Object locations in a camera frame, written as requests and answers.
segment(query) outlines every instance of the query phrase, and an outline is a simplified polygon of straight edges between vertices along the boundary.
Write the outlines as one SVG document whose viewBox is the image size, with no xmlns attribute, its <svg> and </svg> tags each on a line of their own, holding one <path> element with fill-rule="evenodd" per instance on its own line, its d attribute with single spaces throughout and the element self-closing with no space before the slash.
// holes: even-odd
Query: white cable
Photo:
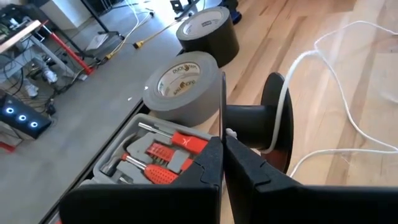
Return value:
<svg viewBox="0 0 398 224">
<path fill-rule="evenodd" d="M 341 97 L 342 97 L 342 99 L 343 99 L 343 103 L 344 103 L 344 107 L 345 107 L 345 111 L 346 111 L 346 113 L 347 113 L 348 119 L 349 119 L 350 123 L 353 125 L 353 127 L 355 128 L 355 130 L 357 130 L 357 132 L 359 132 L 364 138 L 369 139 L 369 140 L 371 140 L 371 141 L 374 141 L 374 142 L 376 142 L 376 143 L 378 143 L 378 144 L 381 144 L 381 145 L 383 145 L 383 146 L 386 146 L 386 147 L 388 147 L 388 148 L 391 148 L 391 149 L 393 149 L 393 150 L 395 150 L 395 151 L 377 151 L 377 150 L 370 150 L 370 149 L 325 149 L 325 150 L 315 151 L 315 152 L 312 152 L 312 153 L 306 155 L 305 157 L 303 157 L 303 158 L 297 163 L 297 165 L 295 166 L 293 172 L 292 172 L 291 175 L 290 175 L 291 177 L 296 173 L 297 169 L 298 169 L 299 166 L 303 163 L 303 161 L 305 161 L 305 160 L 308 159 L 309 157 L 312 157 L 312 156 L 317 155 L 317 154 L 331 154 L 331 153 L 333 154 L 333 153 L 335 153 L 335 152 L 368 152 L 368 153 L 380 153 L 380 154 L 394 154 L 394 153 L 398 153 L 398 148 L 396 148 L 396 147 L 394 147 L 394 146 L 391 146 L 390 144 L 384 143 L 384 142 L 382 142 L 382 141 L 380 141 L 380 140 L 377 140 L 377 139 L 375 139 L 375 138 L 372 138 L 371 136 L 368 136 L 367 134 L 365 134 L 365 133 L 355 124 L 355 122 L 354 122 L 354 120 L 353 120 L 353 118 L 352 118 L 352 116 L 351 116 L 351 113 L 349 112 L 348 103 L 347 103 L 347 100 L 346 100 L 346 98 L 345 98 L 345 96 L 344 96 L 344 92 L 343 92 L 343 87 L 341 86 L 341 83 L 340 83 L 340 81 L 339 81 L 339 79 L 338 79 L 338 77 L 337 77 L 337 74 L 336 74 L 335 70 L 333 69 L 333 67 L 330 65 L 330 63 L 328 62 L 328 60 L 327 60 L 327 59 L 325 58 L 325 56 L 319 51 L 319 49 L 318 49 L 318 47 L 317 47 L 317 44 L 318 44 L 319 41 L 321 41 L 322 39 L 324 39 L 324 38 L 326 38 L 326 37 L 328 37 L 328 36 L 330 36 L 330 35 L 332 35 L 332 34 L 335 34 L 336 32 L 338 32 L 338 31 L 340 31 L 340 30 L 343 30 L 343 29 L 345 29 L 345 28 L 347 28 L 347 27 L 350 27 L 350 26 L 352 26 L 352 25 L 354 25 L 354 24 L 359 24 L 359 23 L 372 25 L 372 26 L 374 26 L 374 27 L 376 27 L 376 28 L 379 28 L 379 29 L 382 29 L 382 30 L 384 30 L 384 31 L 386 31 L 386 32 L 388 32 L 388 33 L 390 33 L 390 34 L 392 34 L 392 35 L 398 35 L 398 33 L 393 32 L 393 31 L 391 31 L 391 30 L 388 30 L 388 29 L 386 29 L 386 28 L 383 28 L 383 27 L 381 27 L 381 26 L 379 26 L 379 25 L 376 25 L 376 24 L 373 24 L 373 23 L 370 23 L 370 22 L 366 22 L 366 21 L 356 21 L 356 22 L 350 23 L 350 24 L 348 24 L 348 25 L 346 25 L 346 26 L 344 26 L 344 27 L 342 27 L 342 28 L 340 28 L 340 29 L 338 29 L 338 30 L 334 30 L 334 31 L 332 31 L 332 32 L 330 32 L 330 33 L 328 33 L 328 34 L 325 34 L 325 35 L 323 35 L 321 38 L 319 38 L 317 41 L 315 41 L 315 43 L 314 43 L 314 48 L 315 48 L 315 50 L 311 50 L 311 51 L 307 51 L 307 52 L 302 53 L 300 56 L 298 56 L 298 58 L 293 62 L 292 66 L 289 68 L 289 71 L 287 72 L 287 75 L 286 75 L 286 78 L 285 78 L 285 82 L 284 82 L 284 84 L 282 85 L 282 89 L 281 89 L 280 95 L 279 95 L 279 101 L 278 101 L 278 107 L 277 107 L 277 112 L 276 112 L 276 116 L 275 116 L 275 126 L 274 126 L 274 132 L 273 132 L 273 134 L 272 134 L 271 145 L 270 145 L 270 147 L 269 147 L 268 149 L 260 150 L 260 151 L 261 151 L 262 153 L 270 153 L 272 150 L 274 150 L 275 145 L 276 145 L 276 142 L 277 142 L 277 139 L 278 139 L 279 128 L 280 128 L 280 120 L 281 120 L 281 117 L 282 117 L 282 111 L 283 111 L 284 101 L 285 101 L 285 97 L 286 97 L 286 93 L 287 93 L 287 89 L 288 89 L 290 80 L 291 80 L 291 78 L 293 77 L 293 73 L 294 73 L 295 69 L 297 68 L 297 66 L 299 65 L 299 63 L 300 63 L 305 57 L 307 57 L 307 56 L 309 56 L 309 55 L 316 55 L 316 56 L 320 57 L 320 58 L 322 59 L 323 63 L 325 63 L 325 65 L 326 65 L 326 66 L 328 67 L 328 69 L 330 70 L 331 74 L 333 75 L 333 78 L 336 80 L 336 82 L 337 82 L 337 84 L 338 84 L 338 87 L 339 87 L 339 90 L 340 90 L 340 93 L 341 93 Z"/>
<path fill-rule="evenodd" d="M 372 149 L 324 149 L 324 150 L 318 150 L 315 152 L 311 152 L 301 158 L 301 160 L 296 164 L 294 167 L 292 173 L 289 175 L 290 177 L 293 177 L 294 174 L 297 172 L 297 169 L 301 166 L 301 164 L 307 160 L 310 157 L 317 156 L 317 155 L 327 155 L 327 154 L 333 154 L 333 153 L 343 153 L 343 152 L 367 152 L 367 153 L 375 153 L 375 154 L 397 154 L 398 152 L 396 151 L 379 151 L 379 150 L 372 150 Z"/>
<path fill-rule="evenodd" d="M 132 6 L 131 5 L 131 3 L 130 3 L 130 0 L 124 0 L 125 2 L 126 2 L 126 4 L 130 7 L 130 9 L 132 10 L 132 12 L 134 13 L 134 17 L 136 18 L 136 20 L 137 20 L 137 23 L 136 23 L 136 25 L 134 26 L 134 28 L 132 28 L 132 30 L 135 30 L 135 29 L 137 29 L 137 26 L 139 25 L 139 19 L 138 19 L 138 16 L 137 16 L 137 13 L 136 13 L 136 10 L 135 10 L 135 8 L 134 8 L 134 6 Z"/>
<path fill-rule="evenodd" d="M 391 96 L 390 94 L 388 94 L 388 93 L 386 93 L 384 91 L 380 92 L 380 94 L 381 94 L 382 97 L 384 97 L 384 99 L 398 104 L 398 100 L 395 97 Z"/>
</svg>

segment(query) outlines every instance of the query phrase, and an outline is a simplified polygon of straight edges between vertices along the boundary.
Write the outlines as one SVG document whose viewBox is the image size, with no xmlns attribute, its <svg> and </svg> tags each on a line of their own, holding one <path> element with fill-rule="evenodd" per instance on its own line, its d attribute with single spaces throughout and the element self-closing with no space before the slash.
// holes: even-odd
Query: gray floor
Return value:
<svg viewBox="0 0 398 224">
<path fill-rule="evenodd" d="M 173 21 L 169 2 L 164 3 L 127 42 L 141 40 Z M 123 34 L 136 23 L 129 8 L 115 9 L 103 19 L 111 30 Z M 22 143 L 13 154 L 0 150 L 0 223 L 37 223 L 47 213 L 139 101 L 151 72 L 178 53 L 176 29 L 139 50 L 124 46 L 89 79 L 56 98 L 55 126 L 38 140 Z M 97 30 L 99 26 L 91 22 L 74 40 L 85 47 Z"/>
</svg>

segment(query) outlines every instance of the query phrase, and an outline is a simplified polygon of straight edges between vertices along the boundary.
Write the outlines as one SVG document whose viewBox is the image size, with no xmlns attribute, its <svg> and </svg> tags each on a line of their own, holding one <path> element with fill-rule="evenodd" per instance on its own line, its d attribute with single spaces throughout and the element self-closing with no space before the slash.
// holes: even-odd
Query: black spool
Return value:
<svg viewBox="0 0 398 224">
<path fill-rule="evenodd" d="M 259 150 L 268 149 L 274 132 L 275 116 L 284 78 L 279 73 L 268 76 L 262 91 L 261 104 L 255 106 L 227 105 L 224 121 L 238 135 L 238 140 L 247 147 Z M 268 154 L 262 153 L 269 164 L 282 172 L 287 172 L 293 148 L 293 107 L 289 91 L 284 101 L 278 140 Z"/>
</svg>

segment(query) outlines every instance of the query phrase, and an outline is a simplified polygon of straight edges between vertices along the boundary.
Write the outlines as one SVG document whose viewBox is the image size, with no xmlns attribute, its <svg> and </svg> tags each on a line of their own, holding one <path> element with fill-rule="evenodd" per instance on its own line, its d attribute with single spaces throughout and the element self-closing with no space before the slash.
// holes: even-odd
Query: gray duct tape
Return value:
<svg viewBox="0 0 398 224">
<path fill-rule="evenodd" d="M 156 117 L 192 127 L 220 106 L 221 71 L 205 52 L 181 54 L 148 79 L 144 103 Z"/>
</svg>

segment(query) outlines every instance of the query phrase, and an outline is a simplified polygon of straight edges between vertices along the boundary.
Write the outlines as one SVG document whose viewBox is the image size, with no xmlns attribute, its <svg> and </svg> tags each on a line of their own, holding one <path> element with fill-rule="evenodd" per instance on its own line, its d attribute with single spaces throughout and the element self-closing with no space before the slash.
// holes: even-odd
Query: duct tape roll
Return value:
<svg viewBox="0 0 398 224">
<path fill-rule="evenodd" d="M 205 52 L 189 52 L 150 76 L 143 99 L 156 117 L 192 127 L 218 110 L 220 87 L 216 60 Z"/>
<path fill-rule="evenodd" d="M 225 7 L 213 7 L 194 14 L 178 28 L 177 39 L 186 52 L 211 54 L 219 67 L 232 61 L 239 52 L 232 19 Z"/>
</svg>

